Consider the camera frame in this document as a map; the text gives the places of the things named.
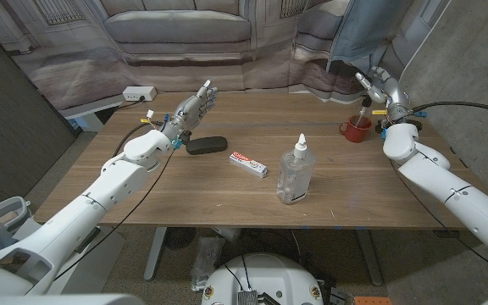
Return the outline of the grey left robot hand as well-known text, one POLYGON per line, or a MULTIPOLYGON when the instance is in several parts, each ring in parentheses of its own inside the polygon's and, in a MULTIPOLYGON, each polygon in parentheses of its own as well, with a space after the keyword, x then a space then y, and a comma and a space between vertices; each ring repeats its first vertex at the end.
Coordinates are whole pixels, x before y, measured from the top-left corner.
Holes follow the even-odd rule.
POLYGON ((169 121, 164 124, 162 133, 170 141, 187 144, 191 131, 195 129, 207 112, 214 107, 217 87, 211 87, 211 80, 206 80, 199 90, 178 105, 169 121))

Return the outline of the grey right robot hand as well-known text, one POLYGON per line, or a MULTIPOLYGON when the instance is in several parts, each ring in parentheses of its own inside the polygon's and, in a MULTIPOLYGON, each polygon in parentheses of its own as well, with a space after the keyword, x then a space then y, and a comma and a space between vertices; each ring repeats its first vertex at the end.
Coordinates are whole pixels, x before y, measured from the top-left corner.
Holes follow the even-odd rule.
POLYGON ((361 72, 357 72, 355 77, 372 102, 385 105, 388 120, 394 123, 405 120, 411 113, 410 101, 398 80, 379 66, 373 66, 371 73, 372 80, 368 80, 361 72))

